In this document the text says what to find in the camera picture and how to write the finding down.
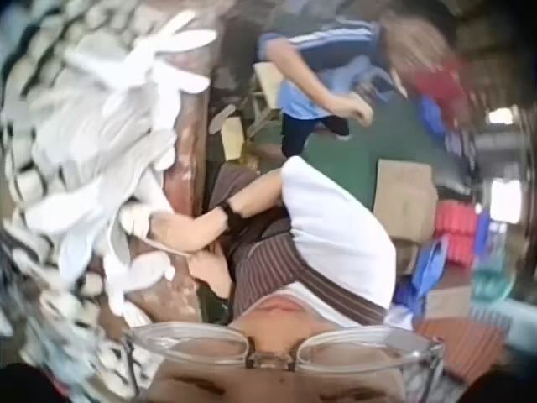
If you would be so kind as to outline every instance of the green floor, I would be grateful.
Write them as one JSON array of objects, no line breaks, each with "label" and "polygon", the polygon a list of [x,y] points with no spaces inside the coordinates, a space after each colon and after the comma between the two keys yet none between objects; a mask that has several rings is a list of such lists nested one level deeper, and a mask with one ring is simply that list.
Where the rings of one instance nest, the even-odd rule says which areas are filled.
[{"label": "green floor", "polygon": [[[307,159],[319,171],[373,208],[378,159],[424,162],[439,173],[461,178],[460,160],[448,155],[425,132],[412,102],[402,97],[376,111],[374,123],[363,128],[351,123],[351,140],[314,135],[307,146]],[[281,141],[280,127],[256,134],[256,144]]]}]

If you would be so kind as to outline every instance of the blue and white shirt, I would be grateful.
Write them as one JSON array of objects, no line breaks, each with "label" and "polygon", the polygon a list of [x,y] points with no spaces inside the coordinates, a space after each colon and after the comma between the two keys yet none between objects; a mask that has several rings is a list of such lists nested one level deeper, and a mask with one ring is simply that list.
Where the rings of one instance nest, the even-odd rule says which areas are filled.
[{"label": "blue and white shirt", "polygon": [[[258,41],[258,58],[266,60],[266,44],[288,38],[307,65],[332,93],[346,95],[368,83],[371,102],[387,102],[394,94],[394,83],[378,43],[381,29],[375,23],[338,19],[319,29],[301,29],[287,21],[287,27],[271,28]],[[330,113],[315,105],[293,82],[285,80],[279,90],[278,107],[293,118],[311,120]]]}]

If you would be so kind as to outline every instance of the blond hair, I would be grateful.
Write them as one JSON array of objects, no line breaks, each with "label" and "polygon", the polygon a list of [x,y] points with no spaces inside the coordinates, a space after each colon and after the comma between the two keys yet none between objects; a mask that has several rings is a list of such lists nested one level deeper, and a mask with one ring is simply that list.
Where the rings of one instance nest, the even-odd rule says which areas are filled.
[{"label": "blond hair", "polygon": [[419,17],[392,17],[385,28],[388,60],[401,75],[433,71],[452,56],[446,38],[433,24]]}]

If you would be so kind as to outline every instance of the worker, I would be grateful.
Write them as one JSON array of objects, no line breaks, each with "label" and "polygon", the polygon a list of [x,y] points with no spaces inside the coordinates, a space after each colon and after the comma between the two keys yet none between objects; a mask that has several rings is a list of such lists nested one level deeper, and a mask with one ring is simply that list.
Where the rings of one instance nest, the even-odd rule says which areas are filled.
[{"label": "worker", "polygon": [[[389,236],[335,182],[300,157],[262,176],[211,163],[201,216],[153,213],[135,219],[149,220],[154,240],[193,253],[190,274],[230,301],[229,327],[251,340],[258,368],[198,373],[195,366],[165,362],[148,401],[219,401],[225,393],[223,401],[233,402],[337,402],[364,393],[356,380],[314,386],[311,378],[286,370],[293,368],[297,346],[312,336],[382,325],[394,292]],[[201,350],[217,356],[221,347],[216,340]],[[389,362],[375,348],[360,351],[358,359]],[[384,372],[373,383],[376,397],[402,390],[397,372]]]},{"label": "worker", "polygon": [[[284,157],[302,153],[321,123],[350,138],[348,118],[368,126],[373,108],[399,92],[417,71],[433,71],[450,54],[439,29],[418,15],[386,13],[378,24],[308,13],[282,13],[260,36],[258,58],[271,61],[285,80],[279,90]],[[261,148],[260,156],[274,156]]]}]

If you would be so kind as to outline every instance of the lips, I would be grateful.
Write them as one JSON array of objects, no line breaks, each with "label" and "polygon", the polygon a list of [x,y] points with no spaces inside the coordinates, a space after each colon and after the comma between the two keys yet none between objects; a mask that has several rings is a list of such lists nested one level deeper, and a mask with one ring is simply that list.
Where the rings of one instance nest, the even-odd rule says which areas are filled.
[{"label": "lips", "polygon": [[257,308],[256,311],[287,311],[287,312],[298,312],[303,311],[304,307],[298,304],[297,302],[292,301],[290,298],[284,296],[271,296],[267,300],[263,301]]}]

